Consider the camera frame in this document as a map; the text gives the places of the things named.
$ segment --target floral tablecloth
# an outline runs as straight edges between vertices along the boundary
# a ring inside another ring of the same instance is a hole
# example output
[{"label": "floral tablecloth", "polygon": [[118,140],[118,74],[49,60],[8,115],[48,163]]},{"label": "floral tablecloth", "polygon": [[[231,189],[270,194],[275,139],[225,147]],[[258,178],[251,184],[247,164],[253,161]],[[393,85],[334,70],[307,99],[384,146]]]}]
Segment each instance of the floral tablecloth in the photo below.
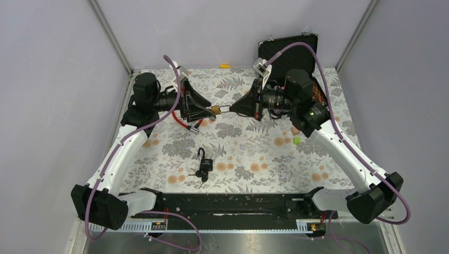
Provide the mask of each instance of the floral tablecloth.
[{"label": "floral tablecloth", "polygon": [[[153,72],[163,87],[170,85],[170,69]],[[256,73],[250,69],[191,69],[193,88],[212,105],[228,105],[245,94]],[[314,73],[322,86],[319,72]],[[334,68],[325,68],[336,120],[358,145],[356,131]],[[148,187],[168,193],[306,193],[317,186],[352,188],[349,178],[318,145],[300,134],[293,144],[291,122],[272,120],[266,114],[261,122],[235,113],[221,114],[216,121],[204,120],[200,133],[189,132],[170,116],[158,124],[138,151],[128,169],[121,192]],[[201,188],[195,176],[199,168],[199,147],[214,161],[213,172]]]}]

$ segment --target yellow-green sticky note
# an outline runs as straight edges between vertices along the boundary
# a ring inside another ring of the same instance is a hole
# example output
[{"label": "yellow-green sticky note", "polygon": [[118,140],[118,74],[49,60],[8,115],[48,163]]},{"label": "yellow-green sticky note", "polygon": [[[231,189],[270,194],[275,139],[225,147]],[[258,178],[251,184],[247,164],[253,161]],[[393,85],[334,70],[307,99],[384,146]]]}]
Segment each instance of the yellow-green sticky note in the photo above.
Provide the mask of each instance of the yellow-green sticky note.
[{"label": "yellow-green sticky note", "polygon": [[300,137],[295,137],[293,139],[293,144],[297,146],[297,145],[299,145],[299,143],[301,143],[301,138]]}]

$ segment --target white wall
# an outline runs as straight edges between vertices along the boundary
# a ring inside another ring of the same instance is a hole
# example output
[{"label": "white wall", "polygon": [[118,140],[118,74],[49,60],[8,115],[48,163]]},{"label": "white wall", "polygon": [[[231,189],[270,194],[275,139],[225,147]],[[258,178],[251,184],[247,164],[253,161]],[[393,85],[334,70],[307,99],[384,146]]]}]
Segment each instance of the white wall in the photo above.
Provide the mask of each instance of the white wall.
[{"label": "white wall", "polygon": [[448,1],[381,1],[340,72],[363,149],[404,178],[408,254],[448,248],[448,12]]},{"label": "white wall", "polygon": [[2,1],[0,34],[0,252],[61,254],[126,73],[87,1]]},{"label": "white wall", "polygon": [[98,0],[133,68],[251,67],[257,43],[319,34],[321,64],[334,67],[370,0]]}]

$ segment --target open case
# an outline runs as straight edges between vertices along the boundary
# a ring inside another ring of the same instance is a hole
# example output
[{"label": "open case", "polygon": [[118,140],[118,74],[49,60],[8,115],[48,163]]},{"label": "open case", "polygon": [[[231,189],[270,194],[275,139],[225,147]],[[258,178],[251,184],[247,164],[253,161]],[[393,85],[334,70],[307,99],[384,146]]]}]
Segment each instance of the open case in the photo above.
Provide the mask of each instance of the open case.
[{"label": "open case", "polygon": [[[259,42],[258,57],[268,60],[278,51],[294,42],[307,43],[315,52],[317,52],[318,35],[304,33],[299,36]],[[283,87],[285,84],[285,75],[287,71],[291,69],[303,69],[307,71],[314,82],[313,98],[316,101],[325,104],[327,101],[326,95],[318,85],[317,79],[313,76],[313,72],[315,71],[315,59],[308,49],[305,47],[293,47],[277,58],[276,61],[272,63],[270,80],[274,80],[275,83]]]}]

